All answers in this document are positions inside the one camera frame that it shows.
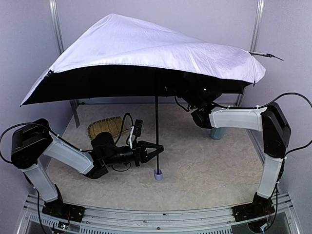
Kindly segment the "lilac folding umbrella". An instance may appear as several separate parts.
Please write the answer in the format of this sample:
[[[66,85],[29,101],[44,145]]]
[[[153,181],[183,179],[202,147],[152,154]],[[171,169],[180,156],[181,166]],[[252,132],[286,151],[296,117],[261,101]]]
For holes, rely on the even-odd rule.
[[[22,105],[106,97],[177,97],[191,111],[241,94],[265,68],[240,48],[110,14],[70,45],[34,83]]]

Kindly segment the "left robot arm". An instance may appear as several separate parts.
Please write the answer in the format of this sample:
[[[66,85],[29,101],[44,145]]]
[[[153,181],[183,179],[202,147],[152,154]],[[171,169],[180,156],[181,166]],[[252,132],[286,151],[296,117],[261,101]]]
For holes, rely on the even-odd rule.
[[[164,150],[162,145],[137,140],[118,147],[109,132],[99,133],[91,145],[89,152],[74,147],[54,133],[49,122],[41,118],[14,131],[11,162],[25,174],[42,199],[50,203],[62,199],[57,186],[42,168],[40,156],[51,157],[88,178],[98,179],[108,173],[108,167],[129,163],[139,166]]]

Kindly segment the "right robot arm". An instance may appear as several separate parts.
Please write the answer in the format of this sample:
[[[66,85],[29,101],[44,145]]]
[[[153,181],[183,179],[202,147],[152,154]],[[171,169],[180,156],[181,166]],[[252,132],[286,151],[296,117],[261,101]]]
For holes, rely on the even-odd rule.
[[[191,116],[197,126],[211,130],[211,138],[219,140],[226,128],[256,130],[263,134],[265,154],[264,169],[254,201],[268,201],[282,173],[291,128],[279,105],[274,102],[266,107],[234,108],[205,106]]]

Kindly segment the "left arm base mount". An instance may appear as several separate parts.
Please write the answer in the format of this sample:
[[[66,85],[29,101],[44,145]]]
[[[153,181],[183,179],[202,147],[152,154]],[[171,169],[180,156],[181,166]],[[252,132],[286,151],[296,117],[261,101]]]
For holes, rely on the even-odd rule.
[[[67,221],[81,223],[85,213],[85,208],[68,203],[50,202],[44,204],[42,213]]]

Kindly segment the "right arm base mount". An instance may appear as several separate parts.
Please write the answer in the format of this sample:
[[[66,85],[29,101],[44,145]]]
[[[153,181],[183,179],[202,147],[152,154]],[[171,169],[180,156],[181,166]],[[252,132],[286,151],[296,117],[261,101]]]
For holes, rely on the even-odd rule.
[[[236,222],[266,216],[274,212],[275,208],[273,202],[267,199],[233,207],[233,214]]]

